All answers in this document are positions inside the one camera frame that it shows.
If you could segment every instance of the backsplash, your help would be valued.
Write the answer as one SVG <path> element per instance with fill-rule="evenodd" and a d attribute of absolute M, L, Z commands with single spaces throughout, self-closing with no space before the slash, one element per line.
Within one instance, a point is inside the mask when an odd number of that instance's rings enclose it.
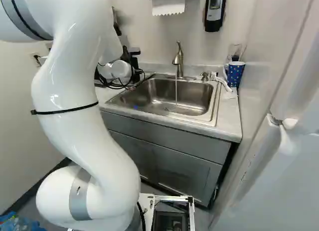
<path fill-rule="evenodd" d="M 176 66 L 172 64 L 140 63 L 140 68 L 156 73 L 176 74 Z M 184 65 L 185 76 L 200 76 L 202 72 L 222 72 L 223 65 Z"/>

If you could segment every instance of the sink basin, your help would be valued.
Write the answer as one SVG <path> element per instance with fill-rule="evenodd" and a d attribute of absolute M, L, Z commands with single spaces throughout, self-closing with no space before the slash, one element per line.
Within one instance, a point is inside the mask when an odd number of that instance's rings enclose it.
<path fill-rule="evenodd" d="M 162 116 L 183 116 L 210 121 L 213 116 L 215 90 L 212 84 L 203 83 L 201 80 L 176 82 L 170 76 L 155 75 L 134 90 L 124 91 L 107 103 Z"/>

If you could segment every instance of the paper towel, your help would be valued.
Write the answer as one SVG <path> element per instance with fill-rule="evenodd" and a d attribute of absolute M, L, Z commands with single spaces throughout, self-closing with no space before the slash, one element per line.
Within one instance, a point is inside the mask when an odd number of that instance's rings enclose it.
<path fill-rule="evenodd" d="M 185 11 L 185 0 L 152 0 L 153 15 L 171 15 Z"/>

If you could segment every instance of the running water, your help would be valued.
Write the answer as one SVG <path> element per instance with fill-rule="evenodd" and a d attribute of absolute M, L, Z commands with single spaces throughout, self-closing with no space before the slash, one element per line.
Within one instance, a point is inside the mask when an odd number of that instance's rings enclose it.
<path fill-rule="evenodd" d="M 175 77 L 175 112 L 177 113 L 177 74 Z"/>

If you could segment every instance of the black cable tie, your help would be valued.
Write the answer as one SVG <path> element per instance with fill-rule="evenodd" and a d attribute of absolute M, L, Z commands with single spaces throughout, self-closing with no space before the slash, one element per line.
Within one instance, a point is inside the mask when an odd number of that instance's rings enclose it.
<path fill-rule="evenodd" d="M 37 110 L 31 110 L 31 115 L 52 115 L 52 114 L 61 114 L 61 113 L 75 112 L 75 111 L 83 110 L 83 109 L 86 109 L 86 108 L 94 107 L 98 103 L 99 102 L 95 102 L 95 103 L 92 103 L 90 105 L 86 105 L 86 106 L 79 107 L 79 108 L 71 108 L 71 109 L 59 110 L 59 111 L 53 111 L 53 112 L 37 112 Z"/>

